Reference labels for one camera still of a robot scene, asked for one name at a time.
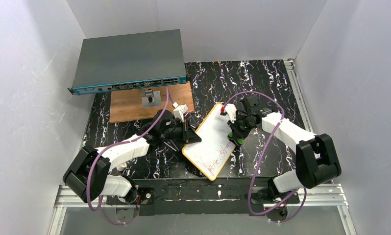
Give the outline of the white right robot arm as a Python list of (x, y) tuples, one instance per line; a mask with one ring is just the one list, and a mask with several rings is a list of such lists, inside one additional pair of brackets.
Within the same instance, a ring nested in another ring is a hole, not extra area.
[(229, 117), (229, 140), (241, 146), (252, 129), (261, 127), (295, 153), (295, 169), (269, 179), (268, 187), (258, 191), (257, 196), (276, 198), (297, 188), (314, 188), (341, 175), (334, 142), (328, 134), (317, 135), (293, 124), (255, 95), (242, 98), (241, 103), (242, 110), (233, 104), (221, 110)]

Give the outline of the green bone-shaped eraser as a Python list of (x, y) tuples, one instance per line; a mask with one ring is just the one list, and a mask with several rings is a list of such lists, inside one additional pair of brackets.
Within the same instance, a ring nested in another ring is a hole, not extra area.
[(234, 134), (233, 132), (230, 132), (227, 137), (236, 146), (241, 146), (244, 143), (244, 138), (240, 135)]

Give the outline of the yellow-framed whiteboard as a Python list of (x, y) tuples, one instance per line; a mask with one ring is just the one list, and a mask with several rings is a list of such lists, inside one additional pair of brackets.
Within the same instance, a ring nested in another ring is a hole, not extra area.
[(221, 115), (222, 107), (222, 103), (216, 103), (196, 129), (201, 142), (186, 144), (182, 149), (187, 160), (210, 181), (216, 180), (236, 147), (227, 137), (231, 129), (229, 117)]

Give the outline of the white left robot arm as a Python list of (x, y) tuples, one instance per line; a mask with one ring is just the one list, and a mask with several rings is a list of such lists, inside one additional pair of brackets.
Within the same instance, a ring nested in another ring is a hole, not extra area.
[(102, 196), (126, 197), (136, 189), (136, 184), (127, 177), (113, 176), (111, 172), (114, 169), (121, 171), (125, 163), (147, 155), (166, 141), (182, 149), (186, 144), (201, 142), (202, 138), (185, 117), (175, 117), (170, 111), (160, 110), (152, 122), (110, 148), (83, 146), (62, 180), (84, 203)]

